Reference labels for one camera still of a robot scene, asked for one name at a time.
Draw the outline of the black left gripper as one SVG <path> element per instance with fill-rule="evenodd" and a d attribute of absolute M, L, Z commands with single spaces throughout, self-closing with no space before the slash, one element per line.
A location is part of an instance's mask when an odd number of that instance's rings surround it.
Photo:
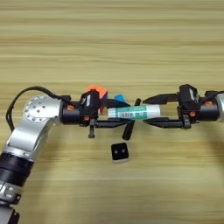
<path fill-rule="evenodd" d="M 115 99 L 101 100 L 101 106 L 107 109 L 111 108 L 124 108 L 130 105 L 123 101 Z M 61 122 L 63 124 L 78 124 L 81 127 L 89 127 L 89 138 L 95 137 L 96 128 L 116 128 L 127 123 L 122 119 L 115 120 L 100 120 L 96 123 L 98 118 L 98 100 L 82 100 L 75 101 L 74 105 L 63 105 Z"/>

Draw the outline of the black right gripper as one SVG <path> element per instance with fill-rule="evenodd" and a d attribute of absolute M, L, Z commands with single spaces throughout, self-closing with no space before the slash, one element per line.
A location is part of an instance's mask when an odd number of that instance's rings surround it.
<path fill-rule="evenodd" d="M 145 104 L 165 105 L 168 102 L 176 102 L 177 94 L 158 94 L 143 101 Z M 216 100 L 203 102 L 203 98 L 197 100 L 181 100 L 178 104 L 178 119 L 168 117 L 156 117 L 144 120 L 145 123 L 163 129 L 190 129 L 199 122 L 217 121 L 219 117 L 218 104 Z"/>

